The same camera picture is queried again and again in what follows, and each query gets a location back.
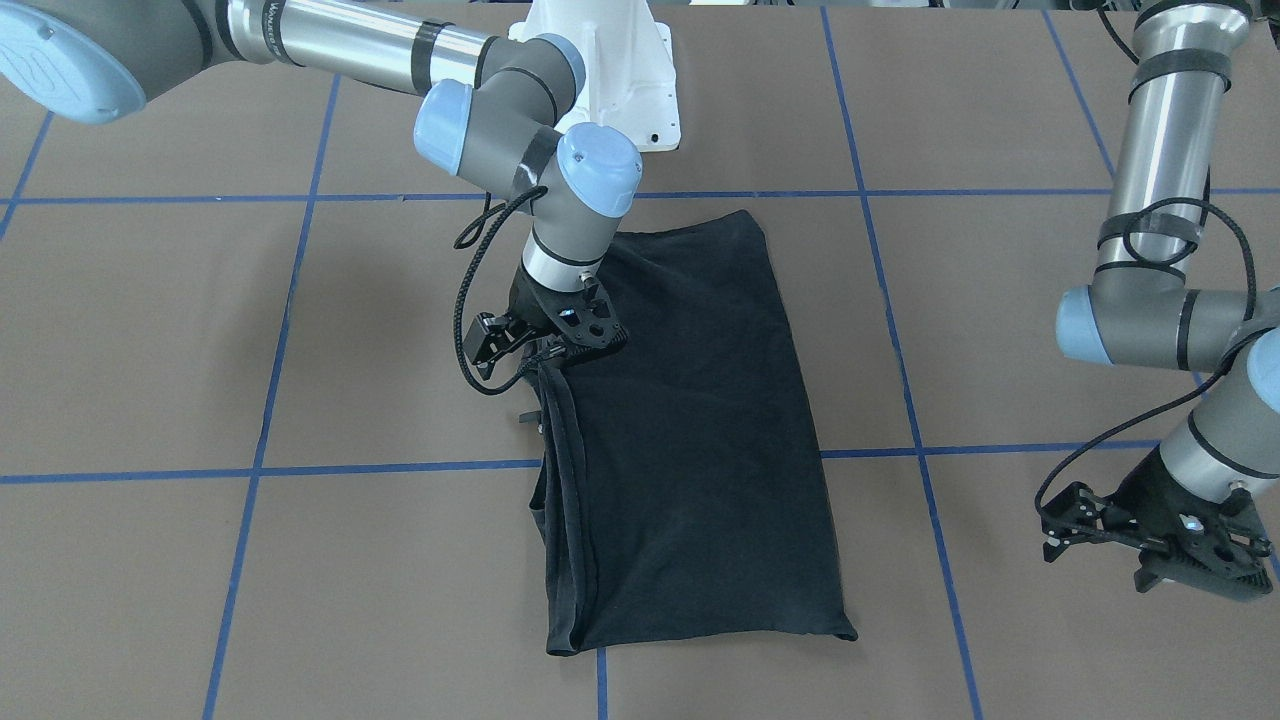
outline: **gray joint housing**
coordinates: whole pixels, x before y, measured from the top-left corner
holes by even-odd
[[[216,0],[22,0],[79,29],[119,60],[154,100],[201,70],[234,60]]]
[[[1167,205],[1121,238],[1134,214],[1170,197],[1201,197],[1208,173],[1230,55],[1248,36],[1249,8],[1236,0],[1165,0],[1137,20],[1140,64],[1093,283],[1064,299],[1059,341],[1071,357],[1106,364],[1213,370],[1240,324],[1240,292],[1188,291],[1188,259],[1201,209]]]
[[[1160,443],[1160,455],[1179,484],[1210,502],[1222,502],[1234,487],[1258,495],[1275,484],[1280,329],[1240,351],[1231,373]]]
[[[22,0],[22,5],[76,28],[105,50],[137,81],[146,101],[230,60],[312,67],[426,95],[444,79],[479,85],[490,64],[486,58],[502,67],[520,47],[448,22],[348,0]],[[141,105],[123,109],[108,122],[137,109]]]
[[[431,91],[419,132],[449,132],[467,104],[457,156],[424,151],[434,163],[503,199],[543,186],[530,205],[534,227],[522,264],[538,283],[557,292],[582,290],[631,205],[640,179],[639,151],[617,131],[582,124],[567,135],[552,129],[576,101],[582,72],[567,42],[532,38],[504,44],[481,70],[474,92]]]

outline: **robotic arm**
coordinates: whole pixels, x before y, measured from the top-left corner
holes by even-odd
[[[1161,0],[1138,17],[1140,64],[1093,283],[1059,307],[1069,357],[1201,370],[1217,383],[1115,493],[1071,483],[1043,507],[1037,497],[1046,561],[1071,544],[1121,542],[1140,551],[1138,592],[1164,579],[1235,600],[1271,592],[1253,496],[1280,478],[1280,288],[1185,287],[1230,55],[1251,15],[1240,0]]]
[[[631,208],[640,155],[608,127],[553,129],[586,79],[563,37],[515,42],[346,0],[0,0],[0,73],[82,123],[136,113],[230,60],[314,67],[425,95],[417,150],[517,200],[512,211],[529,202],[534,223],[509,307],[475,319],[465,372],[470,363],[488,379],[500,357],[539,338],[548,338],[541,356],[562,363],[622,347],[626,333],[594,272]]]

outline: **folded black garment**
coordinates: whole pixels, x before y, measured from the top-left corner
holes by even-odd
[[[547,652],[741,630],[858,635],[764,233],[746,211],[618,233],[618,354],[534,379]]]

